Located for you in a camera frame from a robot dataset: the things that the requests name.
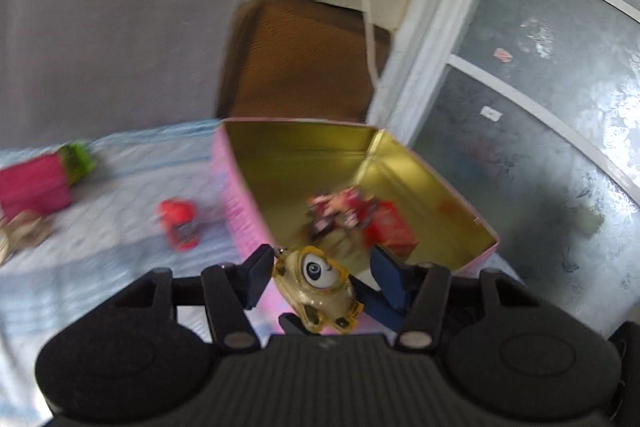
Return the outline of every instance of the white door frame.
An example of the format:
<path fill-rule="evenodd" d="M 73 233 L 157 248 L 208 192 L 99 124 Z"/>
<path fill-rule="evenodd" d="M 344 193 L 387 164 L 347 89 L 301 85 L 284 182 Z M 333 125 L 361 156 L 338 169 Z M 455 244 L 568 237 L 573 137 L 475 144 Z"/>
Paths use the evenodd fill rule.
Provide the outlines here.
<path fill-rule="evenodd" d="M 411 145 L 437 96 L 474 0 L 411 0 L 367 123 Z"/>
<path fill-rule="evenodd" d="M 640 23 L 640 10 L 623 0 L 603 0 Z M 412 0 L 371 103 L 367 123 L 386 128 L 411 146 L 444 81 L 456 68 L 538 118 L 609 175 L 640 205 L 640 187 L 582 134 L 503 80 L 452 54 L 474 0 Z"/>

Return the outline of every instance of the transparent yellow figurine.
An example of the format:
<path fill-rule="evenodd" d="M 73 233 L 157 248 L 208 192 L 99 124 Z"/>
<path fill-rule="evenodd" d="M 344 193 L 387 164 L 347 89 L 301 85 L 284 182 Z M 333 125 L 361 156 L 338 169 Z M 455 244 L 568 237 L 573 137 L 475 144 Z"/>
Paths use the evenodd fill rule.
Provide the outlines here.
<path fill-rule="evenodd" d="M 283 250 L 273 267 L 273 280 L 308 331 L 332 327 L 349 333 L 356 327 L 363 305 L 356 300 L 349 273 L 322 250 Z"/>

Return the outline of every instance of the toy eye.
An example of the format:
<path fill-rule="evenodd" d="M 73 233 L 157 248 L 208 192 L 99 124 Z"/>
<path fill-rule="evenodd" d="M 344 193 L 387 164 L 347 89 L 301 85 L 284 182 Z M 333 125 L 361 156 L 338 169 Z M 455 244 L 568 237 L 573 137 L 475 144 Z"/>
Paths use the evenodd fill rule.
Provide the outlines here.
<path fill-rule="evenodd" d="M 338 273 L 321 257 L 313 253 L 305 256 L 302 264 L 305 280 L 314 288 L 321 290 L 331 288 L 338 281 Z"/>

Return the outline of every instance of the white sticker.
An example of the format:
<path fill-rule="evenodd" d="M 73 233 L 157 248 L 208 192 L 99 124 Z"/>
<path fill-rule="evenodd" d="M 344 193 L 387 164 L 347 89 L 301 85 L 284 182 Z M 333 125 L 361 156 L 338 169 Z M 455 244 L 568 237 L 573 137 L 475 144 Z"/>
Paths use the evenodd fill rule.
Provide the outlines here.
<path fill-rule="evenodd" d="M 480 110 L 480 114 L 493 122 L 497 122 L 502 116 L 502 113 L 500 111 L 495 110 L 493 107 L 489 107 L 488 105 L 485 105 Z"/>

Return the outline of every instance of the red toy car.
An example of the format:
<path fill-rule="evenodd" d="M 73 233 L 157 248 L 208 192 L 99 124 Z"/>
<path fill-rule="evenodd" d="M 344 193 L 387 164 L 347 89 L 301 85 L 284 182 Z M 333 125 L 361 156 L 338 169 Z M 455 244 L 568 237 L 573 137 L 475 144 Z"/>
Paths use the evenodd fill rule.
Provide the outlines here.
<path fill-rule="evenodd" d="M 158 206 L 164 233 L 175 250 L 191 250 L 200 242 L 197 213 L 191 201 L 164 200 Z"/>

